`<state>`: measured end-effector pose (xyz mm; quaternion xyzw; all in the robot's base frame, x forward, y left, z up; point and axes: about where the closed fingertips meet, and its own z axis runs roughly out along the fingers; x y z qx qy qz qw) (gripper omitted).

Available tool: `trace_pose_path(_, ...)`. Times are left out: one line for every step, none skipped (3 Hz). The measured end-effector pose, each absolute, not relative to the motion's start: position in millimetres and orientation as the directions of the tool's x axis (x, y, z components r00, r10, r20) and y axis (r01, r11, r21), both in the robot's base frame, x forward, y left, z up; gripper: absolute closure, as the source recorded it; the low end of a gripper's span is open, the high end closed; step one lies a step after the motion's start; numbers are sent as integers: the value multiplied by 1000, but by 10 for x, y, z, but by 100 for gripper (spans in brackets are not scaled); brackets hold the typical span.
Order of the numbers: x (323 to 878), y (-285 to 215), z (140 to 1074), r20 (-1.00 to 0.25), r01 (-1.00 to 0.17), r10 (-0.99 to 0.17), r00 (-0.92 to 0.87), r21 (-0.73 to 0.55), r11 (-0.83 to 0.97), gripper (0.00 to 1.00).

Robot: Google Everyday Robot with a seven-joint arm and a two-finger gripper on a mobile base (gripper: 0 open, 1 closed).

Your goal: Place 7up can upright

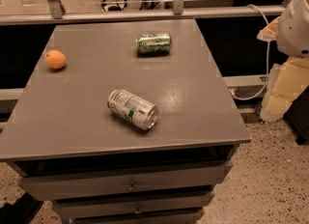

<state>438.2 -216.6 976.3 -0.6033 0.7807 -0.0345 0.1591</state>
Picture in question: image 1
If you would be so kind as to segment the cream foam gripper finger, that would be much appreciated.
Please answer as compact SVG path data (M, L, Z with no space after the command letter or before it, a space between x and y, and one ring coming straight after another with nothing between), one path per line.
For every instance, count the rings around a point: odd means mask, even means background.
M282 118L293 102L309 86L309 59L289 57L283 64L270 70L260 117L264 122Z

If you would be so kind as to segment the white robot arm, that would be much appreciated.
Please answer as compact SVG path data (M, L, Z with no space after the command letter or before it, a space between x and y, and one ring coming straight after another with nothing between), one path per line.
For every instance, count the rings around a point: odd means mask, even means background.
M292 0L257 39L276 41L277 49L288 56L282 65L272 66L260 111L263 121L275 122L309 86L309 0Z

